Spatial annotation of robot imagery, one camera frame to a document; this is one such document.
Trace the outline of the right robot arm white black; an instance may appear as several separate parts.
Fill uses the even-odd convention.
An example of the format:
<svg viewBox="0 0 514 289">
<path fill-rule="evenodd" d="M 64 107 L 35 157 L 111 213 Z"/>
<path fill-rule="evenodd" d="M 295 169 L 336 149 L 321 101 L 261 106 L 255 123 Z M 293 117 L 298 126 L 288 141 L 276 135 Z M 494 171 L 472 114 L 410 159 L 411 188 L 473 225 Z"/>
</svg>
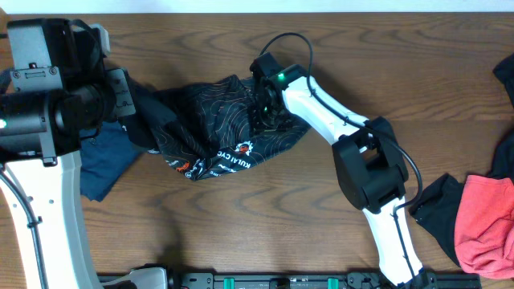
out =
<svg viewBox="0 0 514 289">
<path fill-rule="evenodd" d="M 352 112 L 299 64 L 253 63 L 265 116 L 282 108 L 314 128 L 332 147 L 338 184 L 350 204 L 364 215 L 375 241 L 379 268 L 398 288 L 418 288 L 423 265 L 415 253 L 405 206 L 411 159 L 399 147 L 390 123 Z"/>
</svg>

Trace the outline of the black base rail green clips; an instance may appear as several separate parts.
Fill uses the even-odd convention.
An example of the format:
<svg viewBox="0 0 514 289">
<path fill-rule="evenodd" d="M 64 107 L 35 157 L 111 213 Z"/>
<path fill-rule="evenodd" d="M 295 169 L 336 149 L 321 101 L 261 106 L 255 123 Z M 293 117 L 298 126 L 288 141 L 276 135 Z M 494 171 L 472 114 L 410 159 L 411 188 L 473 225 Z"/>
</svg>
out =
<svg viewBox="0 0 514 289">
<path fill-rule="evenodd" d="M 177 272 L 163 266 L 146 265 L 126 275 L 100 275 L 105 288 L 170 289 L 378 289 L 395 288 L 376 271 L 350 271 L 344 274 L 258 275 L 218 274 L 208 271 Z"/>
</svg>

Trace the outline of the folded navy blue shirt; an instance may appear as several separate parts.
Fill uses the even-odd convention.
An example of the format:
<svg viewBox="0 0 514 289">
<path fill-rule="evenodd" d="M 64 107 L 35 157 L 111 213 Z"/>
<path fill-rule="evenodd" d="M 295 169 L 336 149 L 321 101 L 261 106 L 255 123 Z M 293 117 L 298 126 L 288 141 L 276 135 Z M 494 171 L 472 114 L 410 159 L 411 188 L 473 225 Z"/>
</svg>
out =
<svg viewBox="0 0 514 289">
<path fill-rule="evenodd" d="M 103 201 L 140 155 L 119 123 L 104 122 L 98 136 L 81 141 L 80 194 Z"/>
</svg>

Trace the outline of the black garment in pile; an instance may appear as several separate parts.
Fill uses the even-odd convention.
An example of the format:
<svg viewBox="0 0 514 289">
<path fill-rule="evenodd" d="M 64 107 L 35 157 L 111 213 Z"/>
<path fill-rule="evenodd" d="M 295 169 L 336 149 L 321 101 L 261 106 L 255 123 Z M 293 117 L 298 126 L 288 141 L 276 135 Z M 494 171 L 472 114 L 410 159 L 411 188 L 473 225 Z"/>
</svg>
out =
<svg viewBox="0 0 514 289">
<path fill-rule="evenodd" d="M 445 173 L 428 185 L 410 208 L 412 218 L 435 238 L 447 257 L 459 267 L 455 253 L 455 221 L 463 195 L 463 183 Z"/>
</svg>

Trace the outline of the red garment in pile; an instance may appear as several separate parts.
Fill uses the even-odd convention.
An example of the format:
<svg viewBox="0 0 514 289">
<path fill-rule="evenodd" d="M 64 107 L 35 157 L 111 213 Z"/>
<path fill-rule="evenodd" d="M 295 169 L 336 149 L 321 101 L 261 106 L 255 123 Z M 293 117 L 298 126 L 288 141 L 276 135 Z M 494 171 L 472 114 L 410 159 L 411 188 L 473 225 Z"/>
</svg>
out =
<svg viewBox="0 0 514 289">
<path fill-rule="evenodd" d="M 488 279 L 513 277 L 513 183 L 509 178 L 467 178 L 455 222 L 461 268 Z"/>
</svg>

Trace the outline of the black printed cycling jersey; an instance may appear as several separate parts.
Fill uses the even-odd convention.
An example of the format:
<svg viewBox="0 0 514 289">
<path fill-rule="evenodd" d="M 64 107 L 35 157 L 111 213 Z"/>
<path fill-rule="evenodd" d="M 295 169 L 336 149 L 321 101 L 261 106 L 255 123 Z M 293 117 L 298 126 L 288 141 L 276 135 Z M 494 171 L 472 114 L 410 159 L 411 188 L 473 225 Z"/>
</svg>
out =
<svg viewBox="0 0 514 289">
<path fill-rule="evenodd" d="M 129 140 L 192 181 L 260 165 L 310 129 L 292 114 L 275 128 L 260 125 L 254 82 L 236 75 L 160 91 L 132 86 L 136 112 L 124 120 Z"/>
</svg>

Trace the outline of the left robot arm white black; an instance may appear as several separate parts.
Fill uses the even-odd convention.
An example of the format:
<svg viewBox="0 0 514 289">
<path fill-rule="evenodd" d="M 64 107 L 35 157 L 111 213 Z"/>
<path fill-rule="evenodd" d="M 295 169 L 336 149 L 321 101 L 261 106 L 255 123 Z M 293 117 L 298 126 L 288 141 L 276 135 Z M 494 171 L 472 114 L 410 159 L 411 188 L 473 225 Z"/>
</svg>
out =
<svg viewBox="0 0 514 289">
<path fill-rule="evenodd" d="M 1 191 L 29 288 L 117 288 L 95 272 L 80 203 L 80 131 L 135 112 L 124 68 L 63 77 L 15 69 L 1 97 Z"/>
</svg>

